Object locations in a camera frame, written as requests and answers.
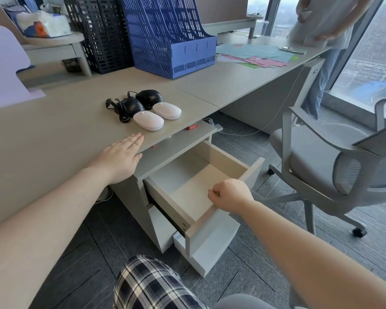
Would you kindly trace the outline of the person's right hand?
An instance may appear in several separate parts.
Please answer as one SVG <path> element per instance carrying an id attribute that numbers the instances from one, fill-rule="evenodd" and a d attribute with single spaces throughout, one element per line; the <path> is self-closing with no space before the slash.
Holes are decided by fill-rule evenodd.
<path id="1" fill-rule="evenodd" d="M 214 204 L 223 211 L 241 214 L 254 203 L 251 191 L 243 181 L 228 178 L 216 183 L 214 186 L 225 187 L 224 204 Z"/>

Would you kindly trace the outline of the grey pedestal drawer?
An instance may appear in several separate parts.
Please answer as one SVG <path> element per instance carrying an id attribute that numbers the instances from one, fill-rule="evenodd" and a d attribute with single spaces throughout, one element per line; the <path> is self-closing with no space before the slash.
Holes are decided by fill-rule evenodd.
<path id="1" fill-rule="evenodd" d="M 260 157 L 248 166 L 204 140 L 143 181 L 149 195 L 184 233 L 185 251 L 192 257 L 228 218 L 208 199 L 208 190 L 228 178 L 251 189 L 264 161 Z"/>

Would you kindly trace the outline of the person's right forearm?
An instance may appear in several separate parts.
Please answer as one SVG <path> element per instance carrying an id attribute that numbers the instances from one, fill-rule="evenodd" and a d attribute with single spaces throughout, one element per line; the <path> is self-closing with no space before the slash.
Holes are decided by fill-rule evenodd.
<path id="1" fill-rule="evenodd" d="M 386 309 L 386 282 L 256 201 L 230 206 L 311 309 Z"/>

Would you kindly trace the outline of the white computer mouse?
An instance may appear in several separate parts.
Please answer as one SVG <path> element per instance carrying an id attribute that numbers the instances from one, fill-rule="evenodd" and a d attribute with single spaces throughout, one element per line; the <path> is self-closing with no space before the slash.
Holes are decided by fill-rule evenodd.
<path id="1" fill-rule="evenodd" d="M 133 116 L 134 122 L 148 131 L 158 131 L 164 126 L 164 119 L 150 111 L 140 111 Z"/>
<path id="2" fill-rule="evenodd" d="M 170 103 L 156 103 L 153 105 L 152 110 L 155 114 L 166 120 L 176 120 L 181 116 L 181 109 Z"/>

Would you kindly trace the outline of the dark box under riser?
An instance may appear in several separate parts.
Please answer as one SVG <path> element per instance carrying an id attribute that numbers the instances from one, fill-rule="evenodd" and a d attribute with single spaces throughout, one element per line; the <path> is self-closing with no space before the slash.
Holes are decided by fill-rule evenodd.
<path id="1" fill-rule="evenodd" d="M 81 66 L 77 58 L 69 58 L 62 60 L 64 67 L 68 73 L 80 73 L 82 72 Z"/>

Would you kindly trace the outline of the blue plastic file rack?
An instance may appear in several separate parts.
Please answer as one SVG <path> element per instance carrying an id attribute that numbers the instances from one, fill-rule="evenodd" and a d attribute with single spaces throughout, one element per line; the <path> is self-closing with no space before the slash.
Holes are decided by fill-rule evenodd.
<path id="1" fill-rule="evenodd" d="M 167 79 L 216 62 L 217 37 L 201 25 L 195 0 L 122 0 L 136 69 Z"/>

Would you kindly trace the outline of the black plastic file rack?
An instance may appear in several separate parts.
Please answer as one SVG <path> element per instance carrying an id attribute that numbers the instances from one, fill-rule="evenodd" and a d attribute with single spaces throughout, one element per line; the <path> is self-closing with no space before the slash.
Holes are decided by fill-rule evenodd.
<path id="1" fill-rule="evenodd" d="M 64 0 L 72 30 L 84 36 L 90 68 L 99 74 L 134 67 L 122 0 Z"/>

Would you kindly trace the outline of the grey monitor riser stand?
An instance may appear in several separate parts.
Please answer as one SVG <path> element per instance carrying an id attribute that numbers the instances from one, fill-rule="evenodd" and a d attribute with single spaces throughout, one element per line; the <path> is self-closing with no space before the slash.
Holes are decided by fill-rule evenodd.
<path id="1" fill-rule="evenodd" d="M 207 34 L 214 36 L 222 33 L 249 29 L 248 38 L 253 39 L 257 22 L 269 23 L 267 20 L 264 20 L 263 15 L 248 15 L 245 19 L 208 23 L 203 24 L 202 27 Z"/>
<path id="2" fill-rule="evenodd" d="M 82 47 L 85 38 L 81 32 L 72 32 L 70 35 L 55 38 L 26 37 L 25 40 L 27 44 L 23 44 L 22 47 L 32 65 L 77 58 L 83 74 L 86 77 L 92 76 L 87 56 Z"/>

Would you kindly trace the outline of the pile of coloured paper sheets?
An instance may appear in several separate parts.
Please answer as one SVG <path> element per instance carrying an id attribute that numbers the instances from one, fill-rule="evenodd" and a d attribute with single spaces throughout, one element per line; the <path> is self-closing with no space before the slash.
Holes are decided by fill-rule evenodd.
<path id="1" fill-rule="evenodd" d="M 216 61 L 234 63 L 250 68 L 285 67 L 299 59 L 296 53 L 266 44 L 220 44 L 216 47 Z"/>

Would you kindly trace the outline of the lilac desk divider panel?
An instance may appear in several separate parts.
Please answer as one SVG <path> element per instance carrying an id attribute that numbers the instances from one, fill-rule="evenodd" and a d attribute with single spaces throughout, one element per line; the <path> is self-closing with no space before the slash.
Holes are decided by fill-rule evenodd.
<path id="1" fill-rule="evenodd" d="M 17 76 L 31 66 L 29 57 L 14 34 L 0 26 L 0 108 L 45 97 L 41 89 L 28 90 Z"/>

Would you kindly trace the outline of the white tissue pack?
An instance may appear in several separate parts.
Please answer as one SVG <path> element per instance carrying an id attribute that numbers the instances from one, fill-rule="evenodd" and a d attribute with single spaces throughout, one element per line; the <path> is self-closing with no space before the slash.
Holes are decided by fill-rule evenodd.
<path id="1" fill-rule="evenodd" d="M 21 33 L 29 38 L 51 39 L 72 34 L 67 18 L 60 14 L 21 12 L 15 15 L 15 22 Z"/>

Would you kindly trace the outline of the flat device on papers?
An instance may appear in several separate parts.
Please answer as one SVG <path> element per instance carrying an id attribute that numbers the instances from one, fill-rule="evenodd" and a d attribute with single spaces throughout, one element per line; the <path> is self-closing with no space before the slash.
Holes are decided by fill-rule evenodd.
<path id="1" fill-rule="evenodd" d="M 288 47 L 288 46 L 280 47 L 279 50 L 283 51 L 283 52 L 292 53 L 292 54 L 298 54 L 298 55 L 305 55 L 307 52 L 307 50 L 292 48 L 292 47 Z"/>

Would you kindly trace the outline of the grey drawer pedestal cabinet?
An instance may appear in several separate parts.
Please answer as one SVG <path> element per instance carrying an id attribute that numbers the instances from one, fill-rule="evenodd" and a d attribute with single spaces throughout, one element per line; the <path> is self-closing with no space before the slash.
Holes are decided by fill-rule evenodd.
<path id="1" fill-rule="evenodd" d="M 157 142 L 158 135 L 164 135 L 163 130 L 147 132 L 142 147 L 143 159 L 134 175 L 112 186 L 118 198 L 162 253 L 171 246 L 176 230 L 182 235 L 184 233 L 149 195 L 143 180 L 200 142 L 206 140 L 211 143 L 211 136 L 219 130 L 220 126 L 200 121 L 196 129 L 167 135 L 161 138 L 160 142 Z"/>

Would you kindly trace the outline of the white lower pedestal drawer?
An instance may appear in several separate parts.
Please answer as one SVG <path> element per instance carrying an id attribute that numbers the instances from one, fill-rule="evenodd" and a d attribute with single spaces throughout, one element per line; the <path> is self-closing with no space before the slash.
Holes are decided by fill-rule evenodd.
<path id="1" fill-rule="evenodd" d="M 226 218 L 222 219 L 220 225 L 207 235 L 206 239 L 199 245 L 191 257 L 186 252 L 186 241 L 179 242 L 174 240 L 174 246 L 194 270 L 202 278 L 205 278 L 225 252 L 239 227 L 240 224 L 227 215 Z"/>

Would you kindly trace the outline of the black wired computer mouse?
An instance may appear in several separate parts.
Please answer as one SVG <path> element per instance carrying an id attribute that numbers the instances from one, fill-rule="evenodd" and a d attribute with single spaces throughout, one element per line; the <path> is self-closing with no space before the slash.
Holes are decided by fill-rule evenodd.
<path id="1" fill-rule="evenodd" d="M 137 98 L 125 98 L 118 102 L 122 114 L 132 118 L 135 114 L 145 110 L 144 105 Z"/>
<path id="2" fill-rule="evenodd" d="M 135 95 L 135 98 L 143 105 L 145 110 L 151 110 L 157 103 L 164 103 L 163 96 L 154 89 L 143 90 Z"/>

